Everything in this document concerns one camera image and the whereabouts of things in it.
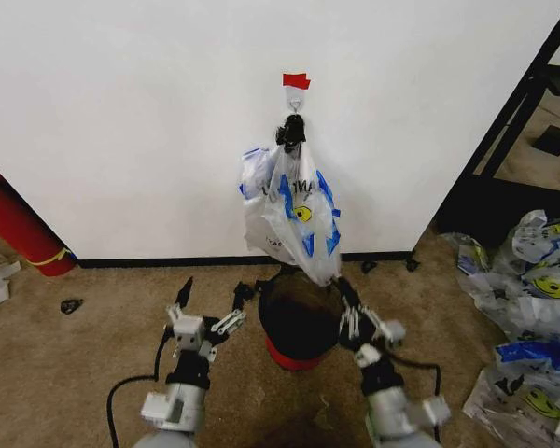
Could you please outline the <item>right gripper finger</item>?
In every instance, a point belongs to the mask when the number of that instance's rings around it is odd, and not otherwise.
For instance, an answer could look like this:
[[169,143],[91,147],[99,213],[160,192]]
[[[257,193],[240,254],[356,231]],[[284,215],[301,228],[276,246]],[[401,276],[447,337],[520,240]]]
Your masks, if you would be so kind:
[[339,323],[338,342],[340,346],[348,350],[359,350],[362,342],[360,340],[360,298],[349,281],[345,277],[339,277],[335,284],[341,293],[343,301],[343,313]]
[[360,302],[360,340],[379,340],[385,337],[385,323],[369,307]]

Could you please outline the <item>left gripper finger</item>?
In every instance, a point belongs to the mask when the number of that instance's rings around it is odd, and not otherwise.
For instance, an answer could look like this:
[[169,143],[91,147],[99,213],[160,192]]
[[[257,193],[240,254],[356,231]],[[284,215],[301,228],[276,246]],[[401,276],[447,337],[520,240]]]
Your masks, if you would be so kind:
[[193,277],[191,276],[187,282],[179,289],[175,303],[167,308],[170,325],[173,326],[176,321],[182,316],[182,310],[189,302],[190,291],[193,284]]
[[212,334],[231,335],[243,324],[245,320],[245,304],[254,298],[255,289],[246,283],[239,282],[233,294],[231,311],[210,328]]

